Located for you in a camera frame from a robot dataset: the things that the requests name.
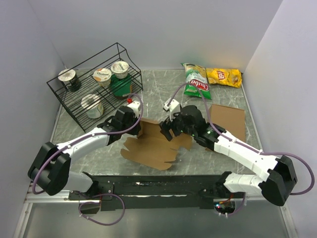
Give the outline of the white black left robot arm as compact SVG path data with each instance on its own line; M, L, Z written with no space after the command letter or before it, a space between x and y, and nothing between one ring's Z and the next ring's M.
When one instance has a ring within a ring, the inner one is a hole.
M75 173L70 166L87 154L121 139L122 135L137 135L141 129L143 107L140 102L121 106L114 116L97 125L90 132L57 145L43 144L27 175L33 185L53 196L63 189L81 193L93 199L99 193L99 181L87 172Z

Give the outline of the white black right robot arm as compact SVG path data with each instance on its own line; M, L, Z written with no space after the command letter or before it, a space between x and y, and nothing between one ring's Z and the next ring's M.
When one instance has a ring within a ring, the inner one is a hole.
M177 101L165 103L169 116L160 122L160 131L171 141L186 134L202 147L225 155L253 172L240 175L224 172L216 191L221 197L232 193L262 195L267 201L283 206L297 183L292 160L287 156L263 155L260 151L237 139L229 131L205 121L194 105L181 107Z

